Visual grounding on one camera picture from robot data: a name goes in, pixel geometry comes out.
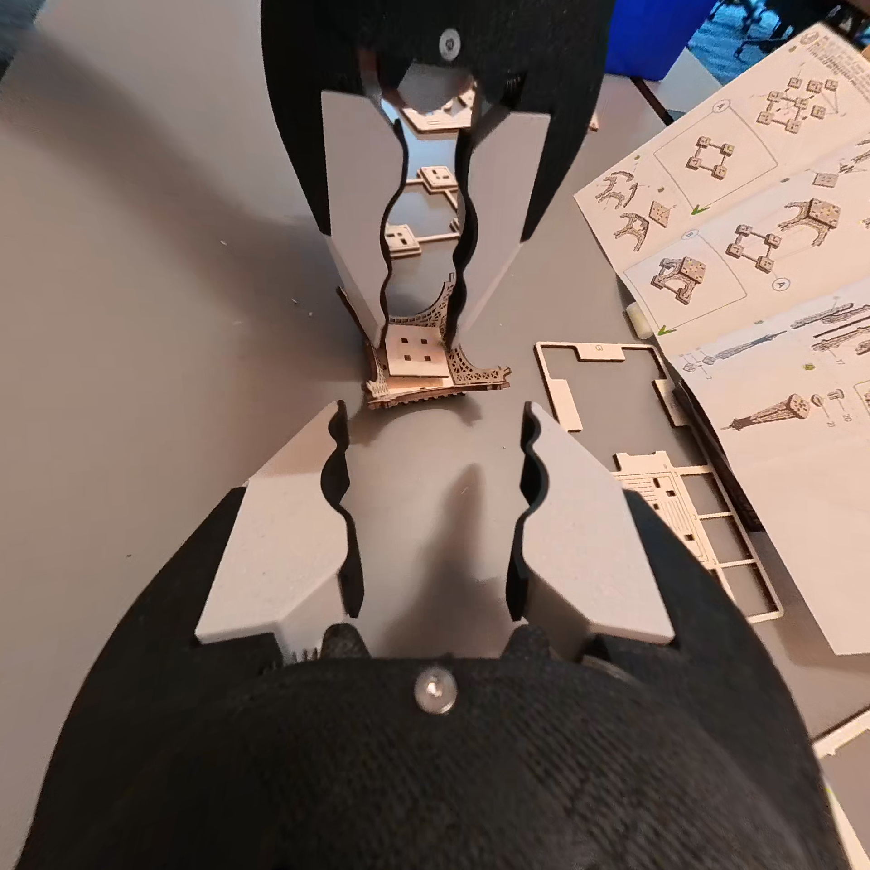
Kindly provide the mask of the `wooden sheet with lattice parts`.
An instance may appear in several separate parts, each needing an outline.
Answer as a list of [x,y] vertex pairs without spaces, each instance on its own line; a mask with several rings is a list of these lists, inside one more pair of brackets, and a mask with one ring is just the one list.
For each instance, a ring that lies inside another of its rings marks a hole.
[[869,731],[869,710],[833,728],[813,742],[816,758],[836,755],[843,747]]

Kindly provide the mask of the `mostly empty wooden puzzle sheet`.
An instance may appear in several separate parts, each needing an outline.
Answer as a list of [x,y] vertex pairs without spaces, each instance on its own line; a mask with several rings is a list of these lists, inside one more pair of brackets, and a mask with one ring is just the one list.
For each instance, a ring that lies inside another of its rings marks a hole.
[[737,504],[711,452],[703,445],[699,428],[691,422],[678,398],[678,388],[668,363],[652,343],[582,343],[541,341],[534,353],[551,410],[561,428],[570,433],[583,429],[579,409],[564,378],[554,377],[546,352],[569,350],[581,364],[623,364],[629,353],[645,353],[656,365],[652,387],[673,429],[688,429],[701,453],[698,464],[677,465],[665,450],[648,454],[614,454],[613,476],[666,523],[700,565],[737,602],[731,580],[750,580],[761,599],[760,607],[745,613],[751,625],[782,619],[785,607],[762,564]]

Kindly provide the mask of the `paper instruction sheet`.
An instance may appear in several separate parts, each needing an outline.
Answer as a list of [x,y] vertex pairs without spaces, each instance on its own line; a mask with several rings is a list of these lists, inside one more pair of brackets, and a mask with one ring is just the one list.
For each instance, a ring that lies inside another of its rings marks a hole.
[[815,24],[575,195],[832,651],[869,650],[869,67]]

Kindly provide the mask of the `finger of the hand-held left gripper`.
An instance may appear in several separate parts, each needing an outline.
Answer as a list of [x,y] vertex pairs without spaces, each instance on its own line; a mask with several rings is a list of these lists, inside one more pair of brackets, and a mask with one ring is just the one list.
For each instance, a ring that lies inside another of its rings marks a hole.
[[523,244],[551,116],[492,105],[474,116],[458,148],[464,223],[454,250],[456,284],[447,342],[460,343]]
[[391,276],[385,227],[404,188],[408,149],[399,121],[361,95],[323,91],[321,109],[330,218],[328,245],[350,307],[371,342],[386,329]]

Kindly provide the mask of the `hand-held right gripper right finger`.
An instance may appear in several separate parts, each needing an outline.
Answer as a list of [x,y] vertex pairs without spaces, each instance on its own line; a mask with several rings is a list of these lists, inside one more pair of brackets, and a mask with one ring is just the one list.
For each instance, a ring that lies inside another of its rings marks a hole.
[[675,631],[627,492],[539,404],[526,402],[524,462],[506,578],[514,621],[542,630],[559,658],[598,636],[664,647]]

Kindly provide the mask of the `wooden lattice tower base model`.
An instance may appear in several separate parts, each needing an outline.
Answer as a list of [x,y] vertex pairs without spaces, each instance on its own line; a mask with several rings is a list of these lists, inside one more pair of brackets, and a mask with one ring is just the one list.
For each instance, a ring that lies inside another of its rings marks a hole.
[[454,302],[458,270],[453,268],[435,302],[416,314],[387,317],[379,344],[371,342],[343,285],[337,293],[362,333],[371,375],[364,381],[371,409],[508,389],[508,366],[478,367],[459,342],[459,305]]

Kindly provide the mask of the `grey desk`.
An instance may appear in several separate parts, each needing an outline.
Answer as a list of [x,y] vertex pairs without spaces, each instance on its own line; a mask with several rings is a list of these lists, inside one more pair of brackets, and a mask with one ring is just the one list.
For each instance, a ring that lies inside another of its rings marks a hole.
[[616,77],[599,117],[464,342],[510,388],[368,411],[258,3],[46,3],[2,81],[2,868],[118,622],[335,399],[370,649],[502,651],[521,415],[547,403],[533,345],[632,337],[573,194],[664,126]]

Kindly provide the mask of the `wooden cross connector piece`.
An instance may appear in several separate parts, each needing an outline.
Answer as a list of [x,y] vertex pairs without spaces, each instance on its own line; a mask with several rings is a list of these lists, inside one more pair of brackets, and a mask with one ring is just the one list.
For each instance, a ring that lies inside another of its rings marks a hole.
[[386,223],[384,238],[391,259],[420,256],[424,245],[457,241],[461,235],[459,217],[459,183],[445,165],[422,166],[408,178],[402,194],[422,192],[429,197],[443,198],[451,208],[451,221],[446,232],[418,236],[408,224]]

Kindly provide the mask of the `wooden sheet with flower cutouts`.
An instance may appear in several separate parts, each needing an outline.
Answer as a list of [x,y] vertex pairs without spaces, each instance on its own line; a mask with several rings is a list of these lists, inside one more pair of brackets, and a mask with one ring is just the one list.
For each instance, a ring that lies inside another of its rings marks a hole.
[[396,83],[385,85],[381,101],[418,136],[445,136],[475,125],[489,130],[514,114],[542,116],[552,125],[558,108],[554,96],[532,87],[526,72],[496,82],[495,93],[488,94],[471,71],[419,60],[398,71]]

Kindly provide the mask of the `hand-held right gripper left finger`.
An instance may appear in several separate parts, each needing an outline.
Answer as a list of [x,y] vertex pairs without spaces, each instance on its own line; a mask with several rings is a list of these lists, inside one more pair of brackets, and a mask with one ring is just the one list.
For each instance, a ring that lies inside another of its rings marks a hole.
[[202,644],[269,634],[320,649],[359,614],[364,580],[353,518],[344,401],[328,404],[247,481],[196,628]]

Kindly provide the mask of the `blue plastic box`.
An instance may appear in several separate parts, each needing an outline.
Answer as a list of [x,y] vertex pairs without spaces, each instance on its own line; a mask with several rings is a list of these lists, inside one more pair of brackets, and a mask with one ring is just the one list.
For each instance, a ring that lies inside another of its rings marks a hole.
[[605,73],[661,80],[714,5],[714,1],[617,1]]

